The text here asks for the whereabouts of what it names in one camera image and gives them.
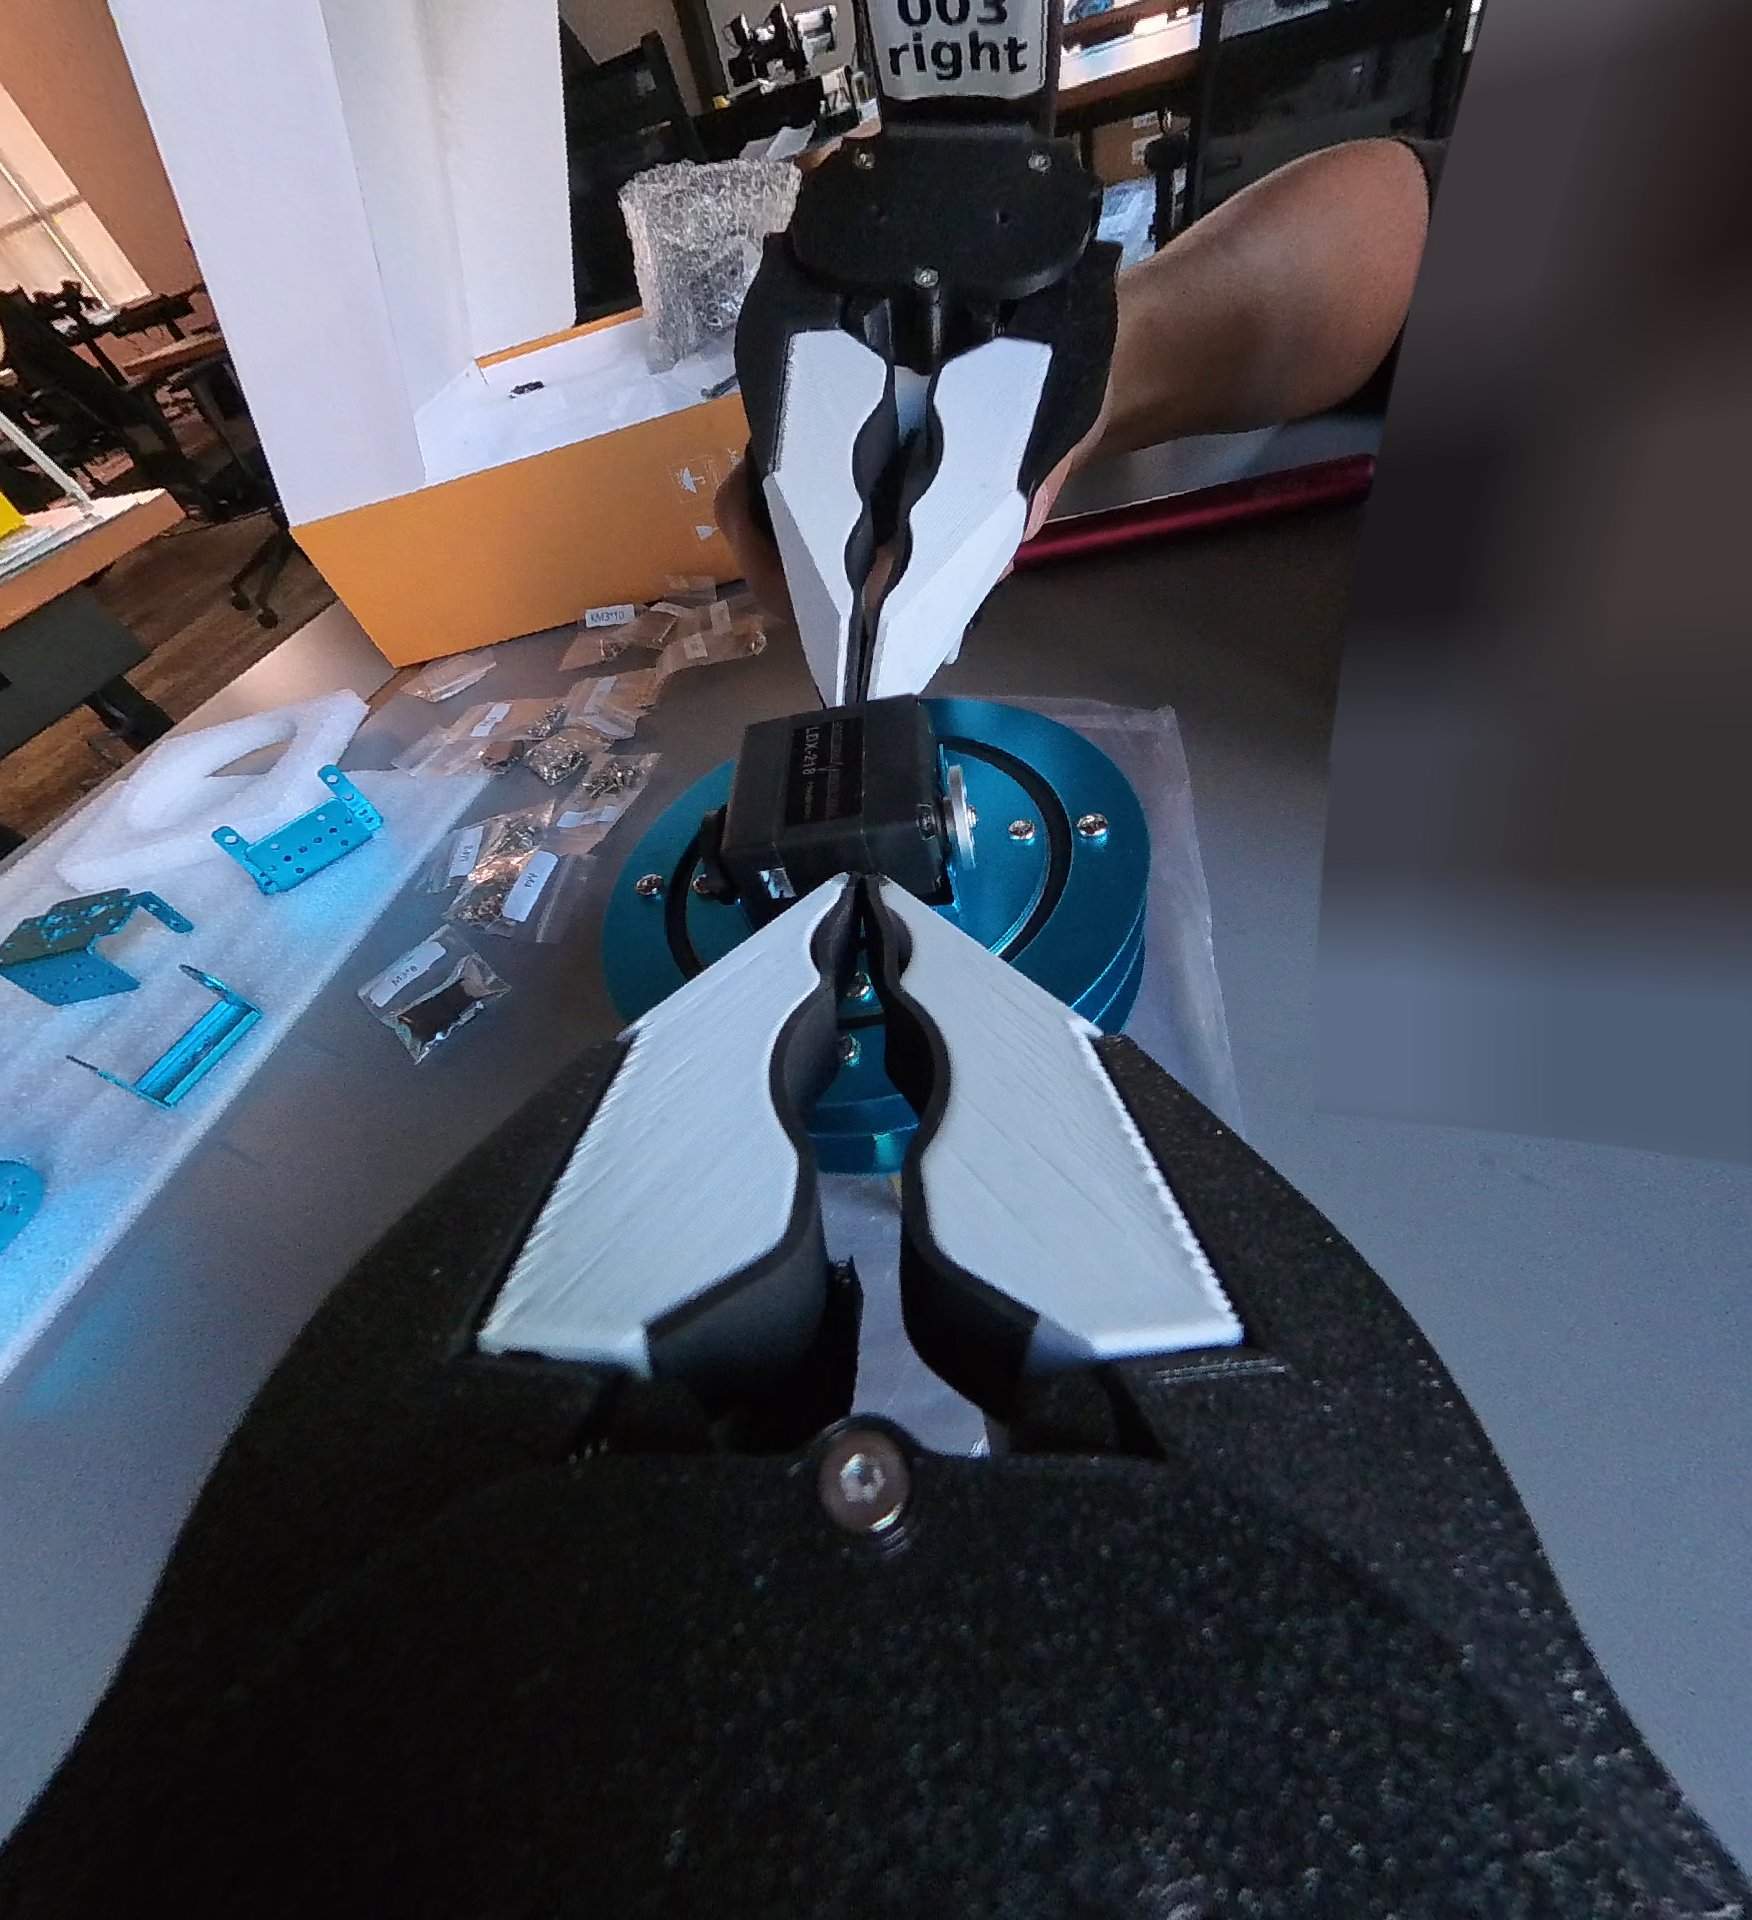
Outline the wooden side table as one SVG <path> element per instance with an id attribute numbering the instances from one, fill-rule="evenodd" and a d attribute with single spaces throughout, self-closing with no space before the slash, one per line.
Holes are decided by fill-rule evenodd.
<path id="1" fill-rule="evenodd" d="M 146 651 L 88 591 L 111 562 L 181 522 L 167 492 L 107 499 L 111 517 L 71 526 L 71 541 L 0 579 L 0 759 L 71 715 L 91 708 L 140 751 L 171 728 L 170 716 L 126 681 Z"/>

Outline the red metal screwdriver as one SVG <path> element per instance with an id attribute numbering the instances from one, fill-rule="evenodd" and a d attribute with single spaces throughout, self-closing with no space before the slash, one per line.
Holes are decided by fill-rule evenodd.
<path id="1" fill-rule="evenodd" d="M 1254 475 L 1191 492 L 1176 492 L 1122 507 L 1053 517 L 1021 545 L 1015 572 L 1074 562 L 1129 546 L 1178 541 L 1224 526 L 1343 507 L 1369 497 L 1370 453 Z"/>

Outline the white metal stand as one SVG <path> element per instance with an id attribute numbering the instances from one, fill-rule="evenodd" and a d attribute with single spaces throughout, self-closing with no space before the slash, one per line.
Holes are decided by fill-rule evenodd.
<path id="1" fill-rule="evenodd" d="M 87 492 L 82 482 L 78 482 L 66 467 L 61 467 L 48 455 L 48 452 L 1 410 L 0 436 L 5 438 L 18 452 L 23 452 L 40 472 L 45 472 L 73 505 L 73 518 L 66 518 L 64 524 L 40 529 L 34 522 L 29 522 L 23 532 L 7 534 L 0 541 L 0 574 L 5 574 L 34 560 L 53 546 L 88 532 L 103 522 L 104 514 L 94 508 L 93 497 Z"/>

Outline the dark grey desk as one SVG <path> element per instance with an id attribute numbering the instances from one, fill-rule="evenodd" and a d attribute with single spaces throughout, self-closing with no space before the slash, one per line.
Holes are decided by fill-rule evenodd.
<path id="1" fill-rule="evenodd" d="M 1752 1874 L 1752 1168 L 1314 1109 L 1327 751 L 1361 526 L 1347 508 L 1012 580 L 954 684 L 1176 705 L 1231 1124 L 1418 1317 L 1616 1693 Z M 411 1065 L 357 992 L 427 917 L 411 894 L 391 903 L 0 1382 L 0 1841 L 320 1289 L 539 1070 L 612 1026 L 581 926 Z"/>

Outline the blue round turntable base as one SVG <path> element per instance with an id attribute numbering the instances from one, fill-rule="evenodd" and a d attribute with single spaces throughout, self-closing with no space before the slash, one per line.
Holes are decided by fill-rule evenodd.
<path id="1" fill-rule="evenodd" d="M 1086 733 L 973 699 L 927 704 L 980 814 L 978 861 L 942 916 L 1103 1028 L 1133 1008 L 1145 956 L 1152 841 L 1119 764 Z M 691 783 L 624 858 L 600 965 L 624 1020 L 738 948 L 744 908 L 699 889 L 695 835 L 727 796 L 730 762 Z"/>

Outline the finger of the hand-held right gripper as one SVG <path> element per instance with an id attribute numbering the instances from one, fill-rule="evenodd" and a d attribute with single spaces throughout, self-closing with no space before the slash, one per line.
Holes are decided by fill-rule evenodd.
<path id="1" fill-rule="evenodd" d="M 911 698 L 960 651 L 961 633 L 1007 566 L 1029 520 L 1018 475 L 1050 348 L 991 341 L 937 371 L 927 423 L 939 445 L 909 507 L 909 553 L 882 597 L 873 696 Z"/>
<path id="2" fill-rule="evenodd" d="M 900 450 L 895 371 L 845 330 L 792 334 L 762 480 L 802 654 L 827 708 L 869 689 L 882 580 L 885 472 Z"/>

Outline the teal multi-hole bracket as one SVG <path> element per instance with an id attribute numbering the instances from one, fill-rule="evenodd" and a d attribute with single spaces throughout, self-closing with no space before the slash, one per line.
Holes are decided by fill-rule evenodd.
<path id="1" fill-rule="evenodd" d="M 109 961 L 98 942 L 120 932 L 140 909 L 177 934 L 192 932 L 190 917 L 149 892 L 113 887 L 61 900 L 21 921 L 0 943 L 0 976 L 51 1006 L 132 992 L 141 982 Z"/>

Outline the white foam sheet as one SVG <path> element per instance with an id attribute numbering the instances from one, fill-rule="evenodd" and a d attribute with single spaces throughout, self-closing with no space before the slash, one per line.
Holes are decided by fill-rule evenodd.
<path id="1" fill-rule="evenodd" d="M 144 760 L 0 865 L 0 940 L 56 900 L 109 885 L 154 892 L 194 923 L 177 936 L 137 917 L 113 943 L 140 978 L 123 997 L 59 1011 L 0 980 L 0 1159 L 25 1162 L 45 1179 L 36 1214 L 0 1257 L 0 1382 L 17 1372 L 480 793 L 478 777 L 355 774 L 384 814 L 384 832 L 305 885 L 264 898 L 211 846 L 209 832 L 241 827 L 239 791 L 262 788 L 270 777 L 220 779 L 217 771 L 250 746 L 275 744 L 292 715 L 294 708 L 279 708 L 205 733 L 211 746 L 196 753 L 204 764 L 196 783 L 217 785 L 226 794 L 215 807 L 194 798 L 159 810 L 197 832 L 200 861 L 166 867 L 154 852 L 164 830 L 124 827 L 120 846 L 135 852 L 120 858 L 113 877 L 71 873 L 81 863 L 78 846 L 103 830 L 131 787 L 146 783 Z M 183 965 L 215 975 L 256 1005 L 262 1020 L 201 1087 L 161 1109 L 107 1086 L 87 1065 L 128 1077 L 197 1019 L 209 1001 L 181 976 Z"/>

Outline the person's right hand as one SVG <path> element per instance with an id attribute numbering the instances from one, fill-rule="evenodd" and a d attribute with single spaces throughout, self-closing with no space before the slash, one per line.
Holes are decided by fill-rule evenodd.
<path id="1" fill-rule="evenodd" d="M 760 608 L 778 618 L 791 618 L 788 582 L 751 452 L 744 452 L 744 457 L 719 484 L 716 517 L 719 534 L 738 562 L 740 577 Z"/>

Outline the bubble wrap roll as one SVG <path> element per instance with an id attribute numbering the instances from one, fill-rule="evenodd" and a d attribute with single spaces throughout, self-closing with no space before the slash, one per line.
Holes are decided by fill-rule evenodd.
<path id="1" fill-rule="evenodd" d="M 786 228 L 798 189 L 791 159 L 671 161 L 618 189 L 655 371 L 730 332 L 760 267 L 762 241 Z"/>

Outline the large clear plastic bag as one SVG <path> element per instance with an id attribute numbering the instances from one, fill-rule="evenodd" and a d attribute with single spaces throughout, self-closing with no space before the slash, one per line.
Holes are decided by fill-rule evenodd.
<path id="1" fill-rule="evenodd" d="M 1174 708 L 1050 699 L 1001 705 L 1029 708 L 1086 733 L 1133 785 L 1152 841 L 1144 976 L 1127 1022 L 1104 1031 L 1122 1031 L 1213 1113 L 1238 1127 L 1242 1106 L 1213 962 L 1190 766 Z M 976 865 L 980 848 L 980 814 L 966 780 L 963 787 L 976 814 L 976 855 L 971 863 L 954 867 L 955 895 L 960 872 Z"/>

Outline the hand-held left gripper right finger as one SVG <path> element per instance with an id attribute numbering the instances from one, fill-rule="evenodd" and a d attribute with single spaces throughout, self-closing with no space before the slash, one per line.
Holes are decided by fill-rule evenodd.
<path id="1" fill-rule="evenodd" d="M 929 1367 L 1082 1370 L 1244 1340 L 1091 1020 L 890 880 L 873 978 L 885 1072 L 917 1119 L 902 1291 Z"/>

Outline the black servo motor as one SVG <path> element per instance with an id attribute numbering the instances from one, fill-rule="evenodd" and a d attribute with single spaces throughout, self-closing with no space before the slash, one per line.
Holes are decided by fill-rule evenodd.
<path id="1" fill-rule="evenodd" d="M 841 873 L 955 900 L 973 816 L 947 791 L 924 699 L 905 696 L 760 722 L 744 733 L 719 830 L 725 889 L 754 927 Z"/>

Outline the black mesh office chair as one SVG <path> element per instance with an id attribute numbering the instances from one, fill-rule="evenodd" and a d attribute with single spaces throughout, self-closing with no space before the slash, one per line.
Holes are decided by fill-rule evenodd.
<path id="1" fill-rule="evenodd" d="M 733 158 L 751 134 L 733 111 L 690 113 L 659 33 L 607 61 L 569 26 L 560 39 L 577 320 L 593 323 L 637 303 L 618 189 L 670 161 Z"/>

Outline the blue narrow U bracket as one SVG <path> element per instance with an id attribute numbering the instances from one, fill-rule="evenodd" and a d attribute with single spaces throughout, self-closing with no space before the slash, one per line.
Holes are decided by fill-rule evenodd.
<path id="1" fill-rule="evenodd" d="M 180 972 L 208 989 L 215 1005 L 200 1020 L 194 1020 L 135 1082 L 120 1079 L 113 1072 L 98 1070 L 75 1055 L 68 1061 L 147 1104 L 164 1109 L 176 1108 L 262 1020 L 262 1011 L 215 975 L 190 965 L 180 965 Z"/>

